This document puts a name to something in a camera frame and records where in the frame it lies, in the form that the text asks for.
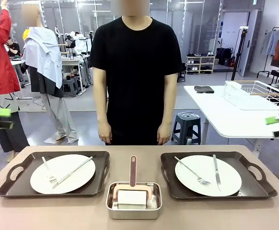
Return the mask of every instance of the silver cutlery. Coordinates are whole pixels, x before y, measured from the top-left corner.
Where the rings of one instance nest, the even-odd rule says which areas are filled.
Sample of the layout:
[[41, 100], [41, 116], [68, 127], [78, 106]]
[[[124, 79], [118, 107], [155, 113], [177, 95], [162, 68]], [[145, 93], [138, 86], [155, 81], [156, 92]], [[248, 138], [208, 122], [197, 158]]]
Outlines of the silver cutlery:
[[51, 171], [50, 171], [50, 169], [49, 169], [49, 167], [48, 167], [48, 164], [47, 164], [46, 159], [45, 159], [44, 157], [42, 157], [42, 159], [43, 159], [45, 168], [46, 168], [47, 171], [48, 171], [49, 182], [52, 183], [52, 184], [53, 184], [53, 183], [56, 183], [58, 180], [57, 180], [57, 178], [56, 178], [55, 176], [53, 176], [53, 174], [51, 173]]
[[221, 186], [221, 179], [220, 179], [220, 174], [218, 172], [218, 167], [217, 167], [217, 160], [216, 160], [216, 155], [213, 154], [213, 160], [214, 160], [214, 166], [215, 166], [215, 176], [216, 176], [216, 183], [217, 183], [217, 187], [219, 190], [220, 186]]
[[70, 173], [68, 173], [66, 176], [64, 176], [62, 179], [60, 179], [58, 182], [56, 182], [55, 185], [53, 185], [52, 189], [57, 187], [60, 183], [65, 181], [67, 178], [69, 178], [75, 171], [77, 171], [79, 168], [81, 168], [83, 165], [85, 165], [87, 162], [89, 162], [93, 157], [89, 157], [86, 161], [84, 161], [82, 164], [80, 164], [77, 168], [72, 170]]
[[183, 164], [187, 169], [189, 169], [196, 177], [197, 181], [203, 185], [209, 185], [211, 184], [209, 181], [206, 181], [202, 179], [197, 173], [195, 173], [193, 170], [191, 170], [189, 167], [187, 167], [181, 160], [179, 160], [177, 157], [174, 157], [177, 161], [179, 161], [181, 164]]

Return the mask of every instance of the beige table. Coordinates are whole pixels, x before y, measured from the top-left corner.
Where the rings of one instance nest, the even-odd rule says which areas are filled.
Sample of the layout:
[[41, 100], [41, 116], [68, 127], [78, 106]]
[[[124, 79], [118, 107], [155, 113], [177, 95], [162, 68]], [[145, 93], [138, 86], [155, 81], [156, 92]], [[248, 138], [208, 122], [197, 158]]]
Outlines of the beige table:
[[[279, 180], [244, 146], [39, 146], [25, 148], [0, 172], [0, 186], [9, 169], [35, 151], [106, 150], [111, 154], [105, 192], [94, 198], [5, 199], [0, 197], [0, 230], [279, 230]], [[160, 155], [182, 151], [238, 151], [265, 171], [278, 196], [255, 201], [177, 202], [162, 177]], [[108, 185], [126, 181], [129, 158], [138, 157], [138, 180], [157, 182], [163, 209], [156, 220], [112, 220], [105, 197]]]

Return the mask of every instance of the fork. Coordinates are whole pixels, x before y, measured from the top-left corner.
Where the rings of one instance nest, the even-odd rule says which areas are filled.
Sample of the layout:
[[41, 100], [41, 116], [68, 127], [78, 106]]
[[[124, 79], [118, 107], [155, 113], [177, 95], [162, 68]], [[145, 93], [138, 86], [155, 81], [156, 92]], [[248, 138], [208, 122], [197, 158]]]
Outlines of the fork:
[[179, 161], [181, 164], [183, 164], [187, 169], [189, 169], [195, 176], [197, 177], [197, 181], [203, 185], [209, 185], [211, 184], [209, 181], [206, 181], [202, 179], [197, 173], [195, 173], [193, 170], [191, 170], [189, 167], [187, 167], [181, 160], [179, 160], [176, 156], [174, 157], [177, 161]]
[[58, 180], [57, 180], [56, 177], [54, 177], [54, 176], [52, 175], [52, 173], [51, 173], [51, 171], [50, 171], [50, 169], [49, 169], [49, 167], [48, 167], [48, 164], [47, 164], [46, 159], [45, 159], [44, 157], [42, 157], [42, 159], [43, 159], [45, 168], [48, 170], [49, 182], [52, 183], [52, 184], [53, 184], [53, 183], [56, 183]]

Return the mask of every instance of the yellow cloth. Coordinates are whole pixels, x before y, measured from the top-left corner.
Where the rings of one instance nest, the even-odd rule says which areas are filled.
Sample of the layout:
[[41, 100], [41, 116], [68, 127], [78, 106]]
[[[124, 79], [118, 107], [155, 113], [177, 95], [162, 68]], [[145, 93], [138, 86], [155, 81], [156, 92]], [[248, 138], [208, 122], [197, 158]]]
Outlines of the yellow cloth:
[[31, 31], [31, 29], [27, 29], [27, 30], [24, 31], [24, 33], [23, 33], [23, 41], [25, 41], [26, 38], [29, 36], [30, 31]]

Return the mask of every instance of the dark brown tray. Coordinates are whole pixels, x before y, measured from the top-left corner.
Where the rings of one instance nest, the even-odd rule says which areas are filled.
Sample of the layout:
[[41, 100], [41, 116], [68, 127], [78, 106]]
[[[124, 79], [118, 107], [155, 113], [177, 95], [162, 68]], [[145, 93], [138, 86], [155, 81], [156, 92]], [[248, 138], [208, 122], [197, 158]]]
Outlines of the dark brown tray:
[[[42, 163], [44, 156], [46, 161], [68, 154], [79, 154], [92, 156], [96, 165], [96, 171], [92, 179], [69, 193], [65, 194], [40, 194], [33, 190], [30, 185], [30, 178], [35, 169]], [[102, 191], [105, 177], [109, 171], [110, 154], [106, 151], [76, 151], [76, 152], [33, 152], [22, 163], [15, 165], [10, 169], [6, 176], [6, 181], [0, 187], [0, 196], [6, 198], [38, 198], [38, 197], [90, 197], [95, 196]], [[16, 180], [11, 180], [11, 173], [18, 167], [23, 167]]]
[[[174, 158], [176, 156], [182, 159], [187, 156], [193, 155], [204, 155], [213, 156], [228, 164], [230, 164], [236, 171], [240, 174], [242, 178], [242, 187], [240, 191], [231, 196], [223, 197], [212, 197], [198, 194], [188, 188], [186, 188], [176, 177], [175, 166], [177, 160]], [[249, 162], [242, 154], [238, 152], [172, 152], [163, 153], [161, 155], [162, 162], [162, 175], [166, 181], [169, 195], [177, 200], [202, 200], [202, 199], [264, 199], [273, 196], [277, 196], [277, 191], [268, 183], [264, 171], [257, 166]], [[248, 170], [250, 166], [257, 168], [262, 179], [257, 180], [256, 176]]]

